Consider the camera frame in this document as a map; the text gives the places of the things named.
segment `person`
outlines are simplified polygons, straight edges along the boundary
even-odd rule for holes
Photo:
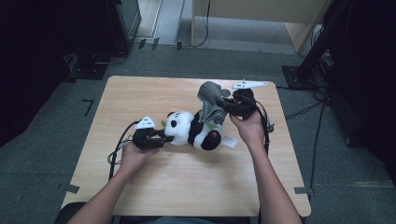
[[[255,112],[246,120],[230,115],[230,119],[246,143],[253,161],[262,223],[301,223],[294,204],[279,181],[264,150],[264,132],[260,114]],[[117,200],[128,181],[134,177],[134,174],[150,156],[158,152],[159,149],[141,152],[132,142],[126,144],[122,149],[120,169],[92,199],[73,215],[68,223],[108,223]],[[194,223],[207,222],[198,220]]]

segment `stuffed animal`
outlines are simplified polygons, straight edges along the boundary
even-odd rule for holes
[[[171,144],[181,146],[191,144],[195,148],[214,150],[221,143],[223,133],[221,124],[199,122],[200,111],[195,116],[187,111],[172,112],[163,121],[166,136],[174,136]]]

